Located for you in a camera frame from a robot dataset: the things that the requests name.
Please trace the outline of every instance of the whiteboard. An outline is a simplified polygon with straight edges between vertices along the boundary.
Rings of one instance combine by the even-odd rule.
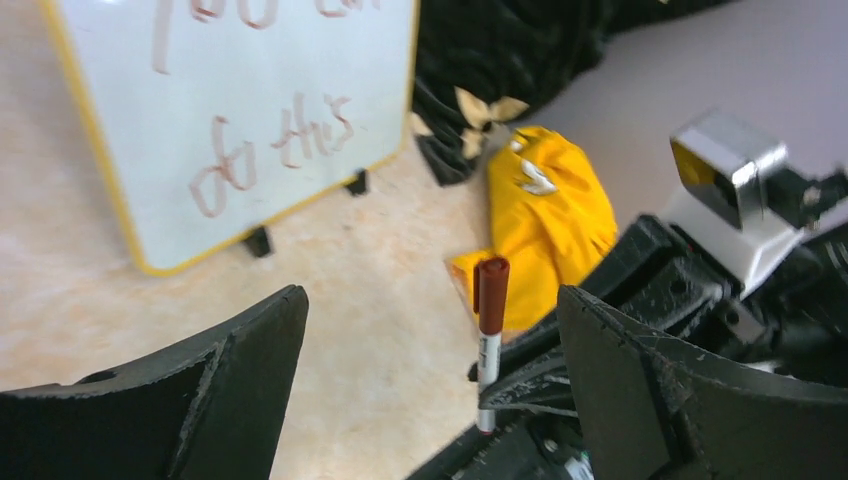
[[[130,250],[168,275],[402,148],[414,0],[44,0]]]

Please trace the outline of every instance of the gray surface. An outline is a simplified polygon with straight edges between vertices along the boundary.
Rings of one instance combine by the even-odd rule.
[[[617,37],[598,69],[522,123],[583,147],[624,226],[678,185],[668,137],[711,107],[786,141],[806,173],[848,163],[846,89],[848,2],[741,0]],[[843,205],[823,227],[846,217]]]

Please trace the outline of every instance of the screw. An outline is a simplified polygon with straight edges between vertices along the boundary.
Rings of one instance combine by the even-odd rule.
[[[804,205],[815,205],[819,203],[821,200],[821,190],[817,187],[810,187],[806,191],[804,191],[804,196],[801,198],[801,201],[804,202]]]

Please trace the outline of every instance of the black plastic part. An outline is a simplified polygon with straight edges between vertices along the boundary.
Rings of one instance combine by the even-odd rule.
[[[815,319],[848,341],[848,223],[807,242],[804,247],[819,260],[817,275],[800,277],[806,288],[783,295],[803,316]]]
[[[577,417],[562,348],[544,353],[480,394],[479,408],[521,409]]]
[[[809,180],[792,169],[784,168],[766,181],[769,209],[795,228],[817,222],[846,196],[848,177],[842,170],[821,180]]]
[[[345,185],[345,190],[354,197],[359,197],[368,193],[368,170],[357,170],[356,178]]]
[[[0,477],[267,480],[308,308],[289,286],[74,385],[0,392]]]
[[[264,226],[254,229],[250,236],[244,239],[244,245],[254,258],[263,258],[274,253],[271,237],[268,235],[268,229]]]
[[[562,287],[557,311],[596,478],[800,480],[848,471],[848,390],[740,365],[576,287]]]

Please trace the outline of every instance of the whiteboard stand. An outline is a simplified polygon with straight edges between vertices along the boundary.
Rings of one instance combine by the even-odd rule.
[[[345,185],[345,190],[354,197],[368,193],[368,170],[361,168],[356,172],[356,178]]]
[[[268,235],[268,229],[265,226],[259,226],[253,229],[247,238],[242,240],[242,243],[253,258],[265,258],[274,253],[274,245],[271,243],[271,237]]]

